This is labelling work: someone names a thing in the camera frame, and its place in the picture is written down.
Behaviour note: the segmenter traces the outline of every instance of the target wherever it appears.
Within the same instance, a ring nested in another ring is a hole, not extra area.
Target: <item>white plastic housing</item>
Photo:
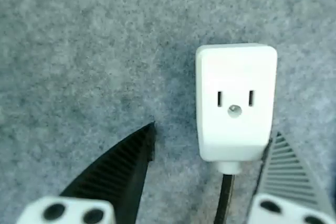
[[[45,218],[45,211],[55,204],[64,206],[63,212],[53,210],[49,215],[52,220]],[[16,224],[85,224],[85,215],[92,210],[103,212],[99,224],[116,224],[113,206],[104,200],[79,199],[68,197],[47,196],[30,203],[24,209]]]
[[[269,194],[253,197],[247,224],[336,224],[331,216],[293,201]]]
[[[229,44],[198,48],[199,151],[205,161],[216,162],[220,172],[237,174],[239,162],[260,159],[270,136],[276,69],[277,52],[270,46]]]

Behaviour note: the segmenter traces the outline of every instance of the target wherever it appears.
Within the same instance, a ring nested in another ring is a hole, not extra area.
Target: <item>white plug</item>
[[[196,114],[202,159],[224,174],[261,158],[274,106],[277,52],[261,44],[206,45],[196,52]]]

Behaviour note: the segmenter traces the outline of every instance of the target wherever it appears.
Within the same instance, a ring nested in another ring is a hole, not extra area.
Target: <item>power strip outlet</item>
[[[272,124],[277,52],[261,44],[206,45],[196,52],[200,154],[224,174],[261,158]]]

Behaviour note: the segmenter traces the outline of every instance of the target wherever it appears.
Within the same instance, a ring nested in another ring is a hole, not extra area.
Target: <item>gray plastic part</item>
[[[296,147],[280,133],[270,140],[256,193],[274,195],[335,216],[313,172]]]

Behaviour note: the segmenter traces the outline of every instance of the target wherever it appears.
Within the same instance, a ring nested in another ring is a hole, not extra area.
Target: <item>black plastic part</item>
[[[233,190],[233,175],[223,175],[222,187],[219,195],[217,212],[214,220],[214,224],[224,224],[226,222],[229,204],[231,201]]]
[[[118,224],[134,224],[154,144],[155,127],[150,123],[101,155],[60,196],[106,200]]]
[[[45,220],[56,220],[63,215],[65,206],[61,203],[52,204],[43,212]]]
[[[83,221],[85,224],[96,224],[101,221],[104,217],[104,212],[100,209],[91,209],[85,213]]]

